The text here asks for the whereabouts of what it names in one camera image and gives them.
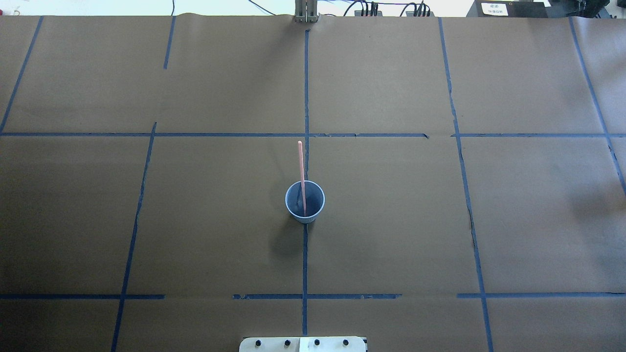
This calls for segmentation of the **black labelled box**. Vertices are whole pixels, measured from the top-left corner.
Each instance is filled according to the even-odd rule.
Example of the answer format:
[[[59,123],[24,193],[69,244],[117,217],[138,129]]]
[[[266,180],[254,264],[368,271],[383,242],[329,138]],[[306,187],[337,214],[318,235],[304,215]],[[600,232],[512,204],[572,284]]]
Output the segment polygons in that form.
[[[466,17],[548,18],[548,14],[543,2],[474,0]]]

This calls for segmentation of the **blue plastic cup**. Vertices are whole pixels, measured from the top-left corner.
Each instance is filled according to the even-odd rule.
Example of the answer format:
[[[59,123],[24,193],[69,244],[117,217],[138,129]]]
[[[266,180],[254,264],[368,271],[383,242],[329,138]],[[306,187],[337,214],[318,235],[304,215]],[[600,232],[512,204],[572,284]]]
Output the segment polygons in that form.
[[[305,181],[304,198],[300,182],[293,183],[285,194],[285,205],[291,216],[299,223],[312,223],[326,205],[326,195],[315,182]]]

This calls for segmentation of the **far orange connector board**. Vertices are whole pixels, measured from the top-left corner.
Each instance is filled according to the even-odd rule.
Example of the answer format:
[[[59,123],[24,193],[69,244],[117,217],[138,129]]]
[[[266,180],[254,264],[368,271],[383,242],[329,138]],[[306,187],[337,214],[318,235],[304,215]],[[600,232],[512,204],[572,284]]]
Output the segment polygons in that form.
[[[360,9],[354,11],[355,17],[382,17],[382,11],[377,2],[359,2]]]

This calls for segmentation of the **red chopstick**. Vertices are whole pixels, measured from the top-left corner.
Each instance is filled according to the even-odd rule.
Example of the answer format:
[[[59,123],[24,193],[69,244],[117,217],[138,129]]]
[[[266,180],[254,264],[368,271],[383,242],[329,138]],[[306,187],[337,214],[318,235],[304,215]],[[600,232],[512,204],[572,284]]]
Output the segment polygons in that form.
[[[307,216],[306,178],[305,178],[305,169],[304,169],[303,142],[299,140],[297,142],[297,146],[298,146],[298,157],[299,157],[300,194],[301,194],[301,200],[302,200],[303,217],[306,217]]]

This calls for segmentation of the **aluminium frame post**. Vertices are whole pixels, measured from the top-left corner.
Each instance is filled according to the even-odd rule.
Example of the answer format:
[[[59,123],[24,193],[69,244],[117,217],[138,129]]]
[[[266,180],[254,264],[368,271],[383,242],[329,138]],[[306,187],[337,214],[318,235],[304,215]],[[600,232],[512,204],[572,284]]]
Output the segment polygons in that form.
[[[294,21],[296,23],[316,23],[319,20],[318,0],[295,0]]]

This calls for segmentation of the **white pedestal column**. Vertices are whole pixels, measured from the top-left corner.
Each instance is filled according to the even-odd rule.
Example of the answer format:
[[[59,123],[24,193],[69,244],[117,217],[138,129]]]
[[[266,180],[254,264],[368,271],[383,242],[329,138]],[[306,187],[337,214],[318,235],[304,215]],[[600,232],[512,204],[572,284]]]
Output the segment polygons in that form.
[[[240,352],[367,352],[366,338],[359,336],[250,337]]]

